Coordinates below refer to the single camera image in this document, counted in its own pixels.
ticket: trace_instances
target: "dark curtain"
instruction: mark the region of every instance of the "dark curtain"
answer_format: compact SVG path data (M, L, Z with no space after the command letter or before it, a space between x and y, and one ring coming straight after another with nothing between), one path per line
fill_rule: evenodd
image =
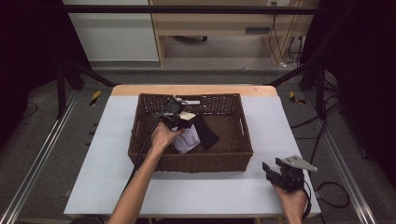
M91 69L68 14L35 10L62 4L61 0L0 2L0 147L21 120L29 91L55 80L60 61L72 60ZM82 82L72 69L64 75L69 82Z
M321 4L331 5L331 1ZM331 27L315 17L304 48L306 60ZM396 1L357 0L325 53L346 115L369 158L378 161L396 187Z

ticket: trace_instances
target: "metal frame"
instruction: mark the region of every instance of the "metal frame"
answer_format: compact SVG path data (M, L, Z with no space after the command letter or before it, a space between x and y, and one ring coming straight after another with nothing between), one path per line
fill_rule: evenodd
M62 11L66 13L197 13L197 14L277 14L277 15L331 15L331 14L338 14L339 11L334 8L323 8L323 7L185 7L185 6L161 6L161 7L153 7L153 6L82 6L82 5L68 5L68 6L35 6L35 11L40 12L42 10L50 10L50 11ZM296 68L295 70L291 71L290 73L286 74L285 76L265 85L277 86L283 83L284 81L295 77L302 73L305 70L308 70L308 67L311 70L319 70L320 75L319 79L321 79L321 75L323 75L322 61L321 57L324 54L326 47L328 46L330 38L327 37L322 45L318 48L317 52L311 56L311 60L309 63L303 64L301 67ZM57 44L51 46L51 49L57 49ZM30 191L32 190L35 181L37 180L42 167L44 166L50 152L59 136L65 122L67 121L70 112L73 109L74 102L78 97L77 93L69 99L68 106L64 106L65 98L64 98L64 74L63 68L64 66L72 66L77 68L79 71L84 72L85 74L99 80L100 82L107 84L107 86L114 86L117 85L116 83L112 83L111 81L106 80L105 78L100 77L99 75L95 74L90 69L86 69L84 67L79 66L78 64L72 62L63 62L66 58L62 55L61 52L57 52L54 50L51 52L55 58L58 59L58 63L60 64L57 71L57 78L58 78L58 90L59 93L59 103L60 103L60 111L58 114L58 119L55 122L52 131L49 133L49 136L44 143L43 147L41 148L40 152L38 153L34 164L32 165L31 169L29 170L28 174L24 178L20 188L18 189L14 199L10 203L7 208L7 211L1 216L0 223L7 223L12 224L15 222L19 212L21 211L24 202L26 201L27 197L29 196ZM317 101L317 106L321 106L321 102ZM334 161L337 171L341 176L344 184L348 192L351 194L352 203L356 209L356 212L361 219L362 223L375 223L375 218L367 204L364 200L361 191L354 180L352 174L350 173L347 165L345 164L344 160L336 144L332 140L330 133L325 133L326 143L330 148L330 154L332 160Z

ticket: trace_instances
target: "human arm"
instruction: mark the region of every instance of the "human arm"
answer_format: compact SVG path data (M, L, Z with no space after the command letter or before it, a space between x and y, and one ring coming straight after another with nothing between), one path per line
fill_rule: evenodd
M282 210L289 224L303 223L303 213L307 203L306 195L302 189L288 193L278 186L274 186L282 204Z
M172 132L162 122L158 124L151 135L151 149L148 151L134 178L121 194L108 221L109 224L131 224L136 222L155 167L166 147L180 134L182 134L182 130Z

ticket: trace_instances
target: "white cloth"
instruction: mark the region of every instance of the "white cloth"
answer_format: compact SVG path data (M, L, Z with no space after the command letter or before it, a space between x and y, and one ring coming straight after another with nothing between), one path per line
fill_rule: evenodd
M191 128L185 129L184 133L177 136L173 142L178 153L184 154L191 151L193 148L201 143L195 126L192 124Z

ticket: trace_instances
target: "floor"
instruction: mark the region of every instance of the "floor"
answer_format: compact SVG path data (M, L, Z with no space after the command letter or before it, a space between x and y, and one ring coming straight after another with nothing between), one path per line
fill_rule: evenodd
M174 37L170 39L165 64L160 66L139 66L131 68L117 66L98 66L95 71L108 79L119 83L162 83L162 84L256 84L268 83L293 69L294 63L283 68L273 66L264 45L258 37L209 37L206 42L200 38ZM282 100L290 126L313 118L315 90L300 91L295 77L276 89ZM330 75L327 78L336 84ZM62 132L55 136L57 140L47 155L40 174L34 179L35 185L23 198L17 223L69 223L70 217L63 215L67 195L73 188L79 167L89 149L95 127L100 121L111 89L84 76L86 87L78 93L76 105ZM95 106L89 106L95 91L101 90L101 96ZM306 101L300 104L290 100L293 91L295 99ZM23 179L40 153L48 134L56 122L57 101L56 86L51 82L32 91L31 102L8 143L0 151L0 211L4 213L17 193ZM336 97L328 101L328 108L336 105ZM309 160L322 121L319 119L292 129L303 157ZM346 208L334 208L319 200L323 218L327 223L396 223L396 192L382 175L375 161L361 157L360 144L351 131L347 119L342 115L342 107L336 107L327 117L326 133L318 141L318 151L314 164L321 172L311 175L314 187L332 181L347 189L345 171L339 169L334 161L333 151L340 152L346 168L352 176L360 195L349 192L352 203ZM326 185L320 191L323 199L331 203L342 204L345 193L335 185ZM361 204L367 204L369 215L374 222L364 222ZM263 219L262 223L280 223L277 218ZM322 223L320 217L309 218L305 223Z

